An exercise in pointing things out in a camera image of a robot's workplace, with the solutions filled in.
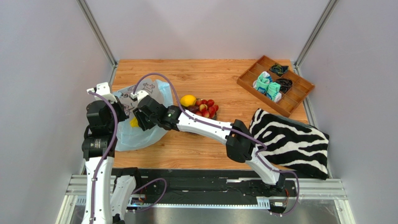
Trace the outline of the red strawberry bunch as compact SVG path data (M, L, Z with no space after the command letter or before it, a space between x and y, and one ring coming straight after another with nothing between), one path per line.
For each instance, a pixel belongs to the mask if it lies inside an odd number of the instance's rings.
M199 114L199 116L209 118L210 110L213 109L215 111L215 109L211 107L213 104L215 104L215 102L212 99L202 102L202 105L200 105L199 108L202 114Z

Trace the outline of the light blue printed plastic bag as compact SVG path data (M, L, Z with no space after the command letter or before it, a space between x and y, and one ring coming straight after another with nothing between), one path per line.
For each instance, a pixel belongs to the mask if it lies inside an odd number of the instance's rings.
M120 152L142 149L153 145L167 133L166 130L157 126L146 131L143 131L139 126L131 126L132 121L135 119L133 110L137 107L137 102L130 98L134 88L135 86L132 85L113 92L123 104L125 114L129 116L127 120L118 123L116 150ZM145 90L153 99L166 107L173 105L173 95L168 82L158 79L153 81L146 78L140 82L136 90Z

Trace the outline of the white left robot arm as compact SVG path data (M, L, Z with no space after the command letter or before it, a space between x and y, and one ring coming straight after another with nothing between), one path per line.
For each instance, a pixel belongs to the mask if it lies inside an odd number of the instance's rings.
M132 192L142 185L138 168L113 171L117 143L115 123L125 121L119 99L97 100L86 107L89 125L82 143L87 172L84 224L123 224Z

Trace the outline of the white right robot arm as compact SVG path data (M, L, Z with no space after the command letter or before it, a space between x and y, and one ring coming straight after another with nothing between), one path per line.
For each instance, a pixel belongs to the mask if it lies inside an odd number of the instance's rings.
M165 107L145 91L132 93L130 97L137 102L134 115L142 130L157 126L167 131L194 133L216 140L225 145L229 159L249 165L271 188L277 191L284 189L285 177L261 155L256 148L259 141L253 138L242 121L220 122L193 114L179 106Z

